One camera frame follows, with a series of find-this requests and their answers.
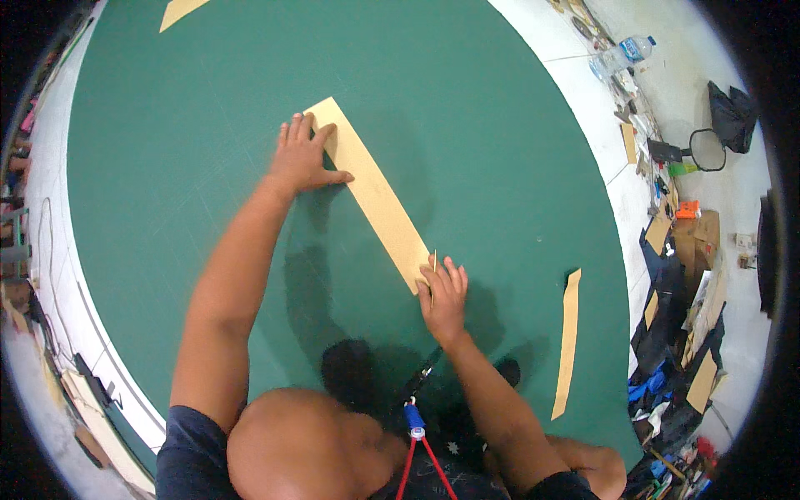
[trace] red lanyard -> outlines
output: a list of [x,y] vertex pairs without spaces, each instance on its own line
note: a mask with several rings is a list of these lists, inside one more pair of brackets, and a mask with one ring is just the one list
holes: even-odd
[[400,479],[400,487],[398,488],[398,494],[395,497],[395,500],[401,500],[402,492],[406,489],[406,483],[408,482],[408,474],[411,471],[411,459],[414,458],[414,447],[417,445],[417,441],[422,441],[422,444],[425,445],[425,449],[428,450],[428,455],[430,456],[430,460],[434,464],[436,472],[439,474],[439,478],[445,485],[445,489],[447,490],[447,494],[450,496],[450,499],[458,500],[458,498],[456,498],[455,496],[455,492],[453,491],[452,486],[450,486],[450,481],[448,481],[447,476],[445,476],[445,471],[442,470],[442,466],[439,465],[439,460],[436,459],[436,455],[434,455],[433,450],[430,448],[428,440],[425,439],[425,423],[422,420],[422,417],[420,416],[419,410],[417,410],[415,403],[416,403],[416,398],[414,396],[411,396],[411,401],[406,403],[403,407],[403,413],[406,414],[406,420],[408,421],[408,427],[410,429],[411,446],[408,449],[408,456],[406,457],[406,467],[403,469],[402,478]]

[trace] orange object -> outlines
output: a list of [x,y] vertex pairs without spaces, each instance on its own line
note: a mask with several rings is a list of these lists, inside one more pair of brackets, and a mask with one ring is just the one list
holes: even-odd
[[700,211],[700,201],[681,202],[681,207],[675,211],[677,218],[697,218]]

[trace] red object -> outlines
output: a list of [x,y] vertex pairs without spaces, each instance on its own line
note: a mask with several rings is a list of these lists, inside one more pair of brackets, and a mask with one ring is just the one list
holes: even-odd
[[700,210],[700,202],[681,202],[680,208],[675,212],[677,218],[697,218],[697,212]]
[[[447,481],[447,476],[445,476],[445,471],[442,470],[442,466],[439,465],[439,460],[436,459],[436,455],[434,455],[434,451],[430,448],[428,444],[428,440],[425,439],[425,436],[422,436],[422,444],[425,445],[425,449],[428,450],[428,455],[430,456],[430,460],[434,463],[434,467],[436,468],[436,472],[439,474],[439,478],[442,480],[442,483],[445,485],[445,489],[447,490],[447,495],[450,496],[451,500],[458,500],[455,496],[455,492],[453,491],[453,487],[450,486],[450,481]],[[395,496],[395,500],[401,500],[403,491],[406,489],[406,483],[408,482],[408,473],[411,471],[411,459],[414,457],[414,447],[417,445],[417,440],[412,438],[411,439],[411,446],[408,449],[408,456],[406,457],[406,467],[403,469],[402,478],[400,479],[400,486],[398,487],[398,494]]]
[[698,438],[698,454],[703,458],[711,459],[714,456],[714,445],[711,444],[707,438],[700,436]]

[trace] left hand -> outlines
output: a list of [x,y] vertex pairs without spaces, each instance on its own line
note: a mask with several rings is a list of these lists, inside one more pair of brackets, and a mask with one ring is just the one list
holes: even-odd
[[281,188],[287,189],[292,197],[301,191],[354,179],[350,172],[322,168],[322,150],[325,141],[336,130],[336,125],[325,125],[312,139],[310,136],[313,121],[312,113],[306,113],[305,116],[296,113],[291,124],[281,124],[281,131],[278,133],[278,148],[267,176]]

